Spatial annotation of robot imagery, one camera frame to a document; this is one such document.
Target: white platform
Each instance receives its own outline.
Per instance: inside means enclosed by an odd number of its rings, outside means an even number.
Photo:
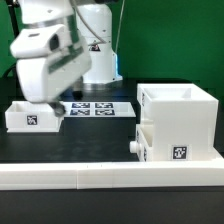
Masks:
[[[1,164],[0,190],[224,186],[224,160]]]
[[[135,117],[129,102],[64,102],[65,117]]]

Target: green wall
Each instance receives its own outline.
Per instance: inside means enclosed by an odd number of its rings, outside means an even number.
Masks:
[[[113,12],[113,46],[122,0]],[[0,74],[14,61],[8,11],[0,1]],[[224,1],[126,0],[119,44],[124,77],[182,78],[224,101]]]

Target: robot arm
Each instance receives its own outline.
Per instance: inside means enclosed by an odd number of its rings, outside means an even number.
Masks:
[[[24,28],[11,45],[24,97],[49,103],[91,68],[85,39],[76,25],[77,5],[113,0],[18,0]]]

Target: white box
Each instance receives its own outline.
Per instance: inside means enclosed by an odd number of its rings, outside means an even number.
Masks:
[[[14,101],[5,112],[8,132],[58,132],[63,117],[55,117],[48,104]]]
[[[217,99],[194,84],[139,84],[137,98],[141,122],[131,151],[138,153],[140,161],[216,158]]]

